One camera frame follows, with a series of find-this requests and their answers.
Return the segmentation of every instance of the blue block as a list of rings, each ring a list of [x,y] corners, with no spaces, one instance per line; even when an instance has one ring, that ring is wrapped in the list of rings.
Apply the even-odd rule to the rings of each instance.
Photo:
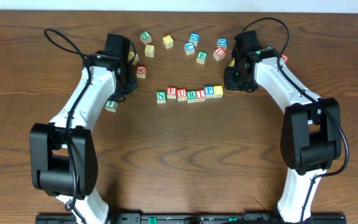
[[[227,39],[226,38],[218,39],[218,47],[227,47]]]
[[[206,86],[204,87],[205,97],[212,98],[214,97],[214,86]]]
[[[193,43],[189,42],[189,43],[185,43],[185,48],[186,50],[193,50],[195,49],[195,46]]]
[[[190,40],[198,42],[198,39],[200,39],[199,34],[195,34],[195,33],[190,34]]]

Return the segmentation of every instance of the white wall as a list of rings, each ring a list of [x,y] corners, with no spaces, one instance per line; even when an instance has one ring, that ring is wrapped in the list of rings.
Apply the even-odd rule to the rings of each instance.
[[[358,0],[0,0],[0,9],[358,13]]]

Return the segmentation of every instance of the wooden table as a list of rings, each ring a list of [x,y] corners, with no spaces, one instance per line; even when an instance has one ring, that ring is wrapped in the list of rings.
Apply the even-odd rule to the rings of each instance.
[[[64,212],[61,202],[33,188],[30,176],[29,131],[61,110],[81,72],[79,56],[46,40],[48,27],[86,53],[103,49],[108,32],[124,34],[147,66],[139,89],[117,113],[103,110],[93,132],[96,187],[107,203],[145,213],[272,209],[287,167],[279,148],[283,115],[263,88],[252,94],[225,91],[223,98],[190,105],[155,100],[155,92],[169,85],[222,85],[232,59],[215,61],[216,39],[228,38],[232,49],[233,37],[264,16],[290,28],[291,71],[341,105],[351,161],[345,173],[321,181],[313,211],[344,212],[349,223],[358,223],[358,15],[40,11],[0,11],[0,223],[34,223],[39,212]],[[253,28],[263,45],[282,47],[279,24]],[[144,56],[143,30],[153,35],[154,58]],[[190,32],[201,35],[196,51],[209,53],[205,65],[184,53]],[[168,34],[175,46],[166,50],[162,37]]]

